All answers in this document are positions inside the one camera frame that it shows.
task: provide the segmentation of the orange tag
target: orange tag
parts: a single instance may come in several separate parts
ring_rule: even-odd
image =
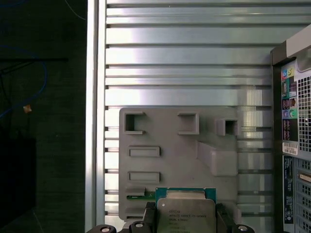
[[[32,110],[31,110],[31,107],[30,107],[30,105],[28,104],[28,105],[26,105],[26,106],[24,106],[24,112],[25,113],[30,113]]]

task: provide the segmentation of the white label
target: white label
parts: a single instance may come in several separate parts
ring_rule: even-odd
[[[298,145],[294,143],[283,142],[283,152],[298,155]]]

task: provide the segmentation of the colored audio port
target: colored audio port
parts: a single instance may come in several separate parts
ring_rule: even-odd
[[[291,111],[290,111],[290,116],[291,116],[291,117],[294,117],[294,116],[295,116],[295,111],[294,111],[294,110],[291,110]]]

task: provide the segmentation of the dark floor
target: dark floor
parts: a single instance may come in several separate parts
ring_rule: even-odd
[[[86,0],[68,0],[86,17]],[[27,49],[39,57],[67,57],[47,63],[48,84],[33,112],[12,114],[12,129],[30,127],[37,140],[36,207],[0,229],[0,233],[84,232],[86,21],[75,16],[64,0],[27,0],[13,8],[0,6],[0,44]],[[19,57],[0,49],[0,57]],[[12,99],[18,101],[40,89],[40,64],[11,77]],[[0,119],[6,125],[8,118]]]

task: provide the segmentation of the ventilation grille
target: ventilation grille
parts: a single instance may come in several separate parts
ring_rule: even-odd
[[[298,178],[301,173],[311,173],[311,162],[296,159],[296,219],[299,233],[311,233],[311,184]]]
[[[311,152],[310,77],[298,80],[299,149]]]

